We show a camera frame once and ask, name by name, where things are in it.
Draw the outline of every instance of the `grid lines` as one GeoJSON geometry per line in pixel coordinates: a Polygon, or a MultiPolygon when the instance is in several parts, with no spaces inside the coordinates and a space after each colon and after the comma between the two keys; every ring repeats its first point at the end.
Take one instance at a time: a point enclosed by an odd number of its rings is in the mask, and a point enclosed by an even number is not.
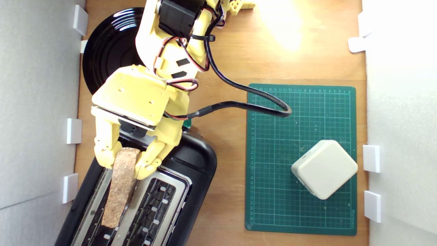
{"type": "MultiPolygon", "coordinates": [[[[307,191],[291,164],[322,139],[334,139],[356,160],[356,109],[353,87],[268,85],[293,114],[277,118],[247,114],[246,228],[248,230],[355,235],[356,176],[327,200],[307,191]]],[[[249,103],[278,108],[248,94],[249,103]]]]}

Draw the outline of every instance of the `white clip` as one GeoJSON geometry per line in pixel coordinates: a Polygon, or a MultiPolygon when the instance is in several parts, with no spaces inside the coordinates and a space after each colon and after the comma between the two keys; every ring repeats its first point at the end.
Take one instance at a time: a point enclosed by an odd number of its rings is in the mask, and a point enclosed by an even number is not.
{"type": "Polygon", "coordinates": [[[358,15],[358,33],[360,37],[365,37],[372,32],[371,16],[367,11],[363,11],[358,15]]]}
{"type": "Polygon", "coordinates": [[[349,50],[357,53],[366,50],[366,40],[363,37],[352,37],[347,40],[349,50]]]}
{"type": "Polygon", "coordinates": [[[378,145],[363,145],[363,167],[365,171],[381,172],[378,145]]]}
{"type": "Polygon", "coordinates": [[[80,42],[80,53],[83,54],[85,52],[85,47],[87,46],[88,43],[88,39],[87,40],[82,40],[80,42]]]}
{"type": "Polygon", "coordinates": [[[73,28],[82,36],[87,35],[88,13],[77,4],[74,7],[73,28]]]}
{"type": "Polygon", "coordinates": [[[364,191],[364,216],[381,223],[381,195],[364,191]]]}

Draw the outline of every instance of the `robotic arm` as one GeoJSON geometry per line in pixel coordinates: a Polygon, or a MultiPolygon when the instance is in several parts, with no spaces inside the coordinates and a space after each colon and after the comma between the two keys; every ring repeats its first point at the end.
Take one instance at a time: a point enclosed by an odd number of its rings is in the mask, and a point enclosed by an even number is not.
{"type": "Polygon", "coordinates": [[[224,26],[227,11],[237,14],[241,8],[253,7],[253,3],[244,0],[147,1],[135,40],[146,67],[119,68],[92,97],[91,113],[96,118],[94,152],[101,166],[111,169],[121,149],[120,120],[146,129],[147,135],[154,138],[135,165],[135,178],[144,179],[179,144],[186,119],[227,107],[281,117],[291,114],[290,107],[278,98],[227,79],[212,59],[212,29],[224,26]],[[284,111],[228,101],[187,114],[188,93],[198,86],[197,72],[207,71],[210,66],[226,83],[263,96],[284,111]]]}

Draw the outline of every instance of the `wooden surface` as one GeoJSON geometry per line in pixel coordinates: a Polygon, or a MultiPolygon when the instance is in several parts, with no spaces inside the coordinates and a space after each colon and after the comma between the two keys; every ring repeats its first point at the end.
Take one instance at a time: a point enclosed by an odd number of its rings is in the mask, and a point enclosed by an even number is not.
{"type": "Polygon", "coordinates": [[[139,153],[139,149],[121,148],[115,156],[111,186],[109,187],[108,200],[102,218],[102,225],[104,226],[115,228],[120,222],[121,214],[130,200],[136,183],[134,172],[139,153]]]}
{"type": "MultiPolygon", "coordinates": [[[[143,0],[87,0],[88,35],[107,16],[143,0]]],[[[214,59],[228,77],[243,83],[347,85],[357,89],[358,233],[356,236],[249,232],[244,228],[246,112],[225,109],[193,120],[214,148],[217,172],[203,202],[187,245],[336,245],[367,246],[364,217],[362,148],[367,142],[364,54],[351,54],[347,39],[358,35],[360,0],[258,0],[215,30],[214,59]]],[[[199,74],[200,87],[190,95],[190,111],[225,100],[246,101],[246,93],[229,87],[213,71],[199,74]]],[[[94,118],[91,95],[81,76],[79,118],[83,142],[77,147],[80,182],[93,159],[94,118]]]]}

